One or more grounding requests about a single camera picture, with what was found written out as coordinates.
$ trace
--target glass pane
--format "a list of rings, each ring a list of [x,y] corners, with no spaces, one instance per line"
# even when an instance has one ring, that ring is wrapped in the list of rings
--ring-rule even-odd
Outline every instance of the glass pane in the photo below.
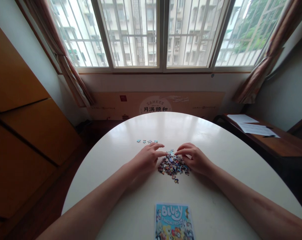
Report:
[[[207,67],[224,0],[170,0],[167,68]]]
[[[104,46],[90,0],[51,0],[57,30],[76,67],[106,67]]]
[[[286,0],[236,0],[216,66],[254,66]]]
[[[156,0],[99,0],[114,67],[157,66]]]

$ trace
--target table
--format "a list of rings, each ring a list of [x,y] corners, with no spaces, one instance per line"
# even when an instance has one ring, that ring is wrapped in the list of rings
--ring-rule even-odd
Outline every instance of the table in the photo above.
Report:
[[[302,219],[302,207],[275,171],[242,140],[225,129],[187,114],[158,112],[129,119],[109,131],[91,149],[68,191],[62,213],[158,140],[164,151],[192,142],[231,175]],[[241,214],[207,178],[179,175],[179,184],[157,171],[134,184],[120,199],[97,239],[154,239],[155,203],[190,206],[197,239],[259,239]]]

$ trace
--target poster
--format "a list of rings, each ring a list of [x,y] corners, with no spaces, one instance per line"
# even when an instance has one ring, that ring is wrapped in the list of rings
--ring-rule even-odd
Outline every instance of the poster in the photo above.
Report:
[[[93,120],[127,120],[152,112],[179,112],[213,120],[224,92],[92,92]]]

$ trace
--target hand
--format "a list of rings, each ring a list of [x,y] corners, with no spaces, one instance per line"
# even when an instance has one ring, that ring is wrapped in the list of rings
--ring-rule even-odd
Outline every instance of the hand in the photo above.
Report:
[[[146,145],[142,150],[130,161],[139,173],[147,173],[155,169],[157,158],[168,155],[166,152],[156,151],[163,144],[151,143]]]
[[[182,155],[184,162],[194,171],[208,175],[214,164],[194,144],[185,143],[179,146],[175,155]]]

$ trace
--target wooden cabinet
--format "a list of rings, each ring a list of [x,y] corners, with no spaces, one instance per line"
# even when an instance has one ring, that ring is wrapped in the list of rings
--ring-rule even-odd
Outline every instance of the wooden cabinet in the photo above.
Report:
[[[0,112],[48,97],[48,92],[0,28]]]
[[[12,217],[55,170],[0,125],[0,217]]]
[[[0,120],[58,165],[82,142],[52,99],[2,113]]]

